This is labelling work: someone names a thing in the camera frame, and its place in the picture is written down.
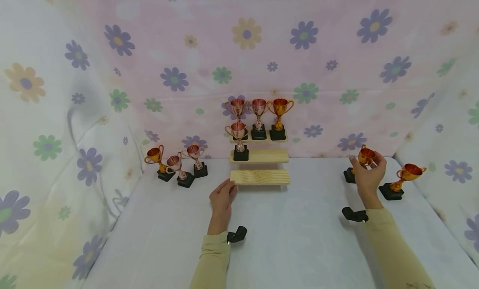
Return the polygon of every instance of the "beige sleeve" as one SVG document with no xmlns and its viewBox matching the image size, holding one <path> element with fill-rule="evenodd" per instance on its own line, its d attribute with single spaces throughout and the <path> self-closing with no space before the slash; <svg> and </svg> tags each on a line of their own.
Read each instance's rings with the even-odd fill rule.
<svg viewBox="0 0 479 289">
<path fill-rule="evenodd" d="M 190 289 L 225 289 L 226 268 L 230 262 L 230 246 L 226 242 L 228 232 L 206 235 L 201 246 L 201 255 Z"/>
<path fill-rule="evenodd" d="M 365 230 L 387 289 L 435 288 L 419 259 L 404 241 L 387 209 L 366 210 Z"/>
</svg>

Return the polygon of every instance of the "trophy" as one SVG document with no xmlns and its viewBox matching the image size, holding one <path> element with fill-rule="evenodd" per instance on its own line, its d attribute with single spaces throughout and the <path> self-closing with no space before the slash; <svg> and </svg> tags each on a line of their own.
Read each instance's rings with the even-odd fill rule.
<svg viewBox="0 0 479 289">
<path fill-rule="evenodd" d="M 366 168 L 366 166 L 371 166 L 375 157 L 376 153 L 363 144 L 358 154 L 358 162 L 362 167 Z M 354 169 L 352 167 L 349 167 L 343 173 L 346 182 L 356 184 L 356 180 L 354 179 Z"/>
<path fill-rule="evenodd" d="M 425 167 L 419 167 L 412 163 L 407 163 L 402 169 L 398 170 L 396 176 L 399 181 L 393 183 L 385 183 L 379 186 L 379 190 L 383 194 L 384 198 L 388 201 L 401 200 L 404 191 L 402 190 L 402 183 L 404 181 L 412 181 L 419 178 L 422 173 L 426 171 Z"/>
<path fill-rule="evenodd" d="M 161 163 L 161 157 L 163 157 L 163 144 L 160 144 L 157 148 L 151 148 L 147 152 L 147 156 L 143 161 L 148 164 L 158 163 L 160 165 L 160 169 L 157 171 L 158 179 L 161 179 L 165 182 L 170 181 L 171 177 L 173 177 L 174 173 L 167 173 L 166 168 L 167 166 Z"/>
<path fill-rule="evenodd" d="M 182 154 L 184 156 L 190 157 L 191 159 L 195 160 L 195 165 L 193 166 L 193 172 L 194 172 L 195 178 L 201 178 L 208 175 L 208 167 L 206 166 L 204 162 L 200 162 L 198 160 L 198 158 L 204 152 L 205 151 L 202 151 L 200 153 L 200 148 L 196 144 L 192 144 L 189 147 L 187 147 L 185 151 L 182 151 Z"/>
<path fill-rule="evenodd" d="M 267 101 L 264 99 L 255 99 L 252 102 L 247 102 L 246 108 L 256 115 L 256 123 L 251 130 L 252 140 L 265 140 L 267 138 L 267 131 L 261 122 L 261 116 L 267 109 Z"/>
<path fill-rule="evenodd" d="M 270 137 L 272 141 L 284 141 L 286 140 L 286 130 L 284 129 L 284 125 L 281 122 L 281 116 L 283 116 L 286 112 L 292 109 L 294 106 L 293 100 L 286 100 L 286 99 L 275 99 L 274 101 L 268 101 L 267 107 L 268 110 L 274 113 L 276 118 L 276 123 L 271 125 L 270 130 Z"/>
<path fill-rule="evenodd" d="M 248 161 L 248 146 L 242 142 L 242 138 L 246 132 L 246 125 L 242 122 L 236 122 L 231 124 L 231 126 L 225 126 L 225 131 L 237 140 L 233 153 L 233 161 Z"/>
<path fill-rule="evenodd" d="M 181 169 L 181 152 L 178 152 L 177 156 L 171 156 L 166 161 L 166 172 L 167 173 L 176 173 L 178 172 L 178 178 L 176 181 L 178 182 L 179 186 L 190 188 L 191 184 L 195 180 L 195 177 L 189 172 L 185 172 Z"/>
</svg>

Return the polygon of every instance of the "white tablecloth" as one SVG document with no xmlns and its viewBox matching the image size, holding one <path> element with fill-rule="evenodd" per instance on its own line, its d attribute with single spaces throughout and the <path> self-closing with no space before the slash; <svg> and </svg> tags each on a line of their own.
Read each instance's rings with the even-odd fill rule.
<svg viewBox="0 0 479 289">
<path fill-rule="evenodd" d="M 230 175 L 228 159 L 204 161 L 209 176 L 189 189 L 148 168 L 83 288 L 188 288 L 211 215 L 208 195 Z M 230 231 L 243 225 L 248 234 L 232 246 L 227 289 L 384 288 L 362 224 L 341 214 L 363 209 L 344 181 L 349 166 L 346 158 L 295 158 L 284 165 L 291 184 L 282 191 L 240 187 Z M 384 181 L 396 181 L 399 168 L 388 158 Z M 479 270 L 413 183 L 403 189 L 403 200 L 382 200 L 436 288 L 477 289 Z"/>
</svg>

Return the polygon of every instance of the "trophy base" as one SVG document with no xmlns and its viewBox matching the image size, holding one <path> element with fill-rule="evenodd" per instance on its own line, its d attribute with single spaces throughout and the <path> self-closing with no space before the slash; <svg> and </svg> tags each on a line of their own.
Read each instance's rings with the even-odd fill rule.
<svg viewBox="0 0 479 289">
<path fill-rule="evenodd" d="M 249 159 L 248 146 L 244 145 L 244 151 L 242 151 L 241 153 L 236 150 L 236 146 L 235 146 L 235 151 L 233 153 L 233 161 L 248 161 L 248 159 Z"/>
<path fill-rule="evenodd" d="M 157 173 L 158 173 L 158 179 L 161 179 L 165 182 L 170 181 L 171 178 L 173 178 L 173 176 L 175 175 L 175 173 L 160 173 L 159 170 L 157 171 Z"/>
<path fill-rule="evenodd" d="M 276 131 L 274 129 L 274 125 L 271 125 L 270 137 L 272 141 L 286 140 L 286 129 L 284 128 L 284 125 L 283 125 L 283 129 L 281 129 L 280 131 Z"/>
<path fill-rule="evenodd" d="M 253 125 L 253 129 L 251 130 L 251 139 L 254 141 L 262 141 L 262 140 L 265 140 L 266 138 L 267 138 L 267 131 L 264 128 L 264 124 L 261 130 L 256 130 L 256 126 Z"/>
<path fill-rule="evenodd" d="M 402 200 L 402 195 L 404 194 L 404 191 L 401 189 L 400 191 L 393 191 L 390 188 L 391 183 L 385 183 L 382 186 L 379 186 L 379 191 L 383 194 L 384 198 L 387 199 L 388 201 L 398 201 Z"/>
<path fill-rule="evenodd" d="M 208 167 L 204 162 L 201 163 L 203 167 L 201 169 L 196 169 L 196 166 L 193 165 L 193 172 L 195 173 L 195 178 L 201 178 L 208 175 Z"/>
<path fill-rule="evenodd" d="M 190 186 L 193 184 L 193 181 L 195 181 L 195 177 L 189 173 L 186 172 L 186 179 L 181 180 L 180 177 L 176 178 L 176 181 L 178 181 L 178 185 L 184 188 L 190 188 Z"/>
<path fill-rule="evenodd" d="M 344 173 L 344 179 L 346 179 L 346 182 L 348 182 L 349 184 L 356 184 L 356 178 L 354 177 L 352 167 L 349 167 L 343 173 Z"/>
</svg>

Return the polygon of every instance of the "wooden block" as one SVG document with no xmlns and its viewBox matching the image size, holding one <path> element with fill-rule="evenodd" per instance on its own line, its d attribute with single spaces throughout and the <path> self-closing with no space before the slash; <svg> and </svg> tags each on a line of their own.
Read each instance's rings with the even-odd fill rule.
<svg viewBox="0 0 479 289">
<path fill-rule="evenodd" d="M 237 185 L 288 185 L 286 169 L 232 170 L 230 180 Z"/>
<path fill-rule="evenodd" d="M 234 161 L 234 150 L 230 152 L 230 162 L 239 164 L 287 163 L 289 154 L 287 148 L 270 148 L 269 150 L 254 150 L 249 148 L 248 161 Z"/>
</svg>

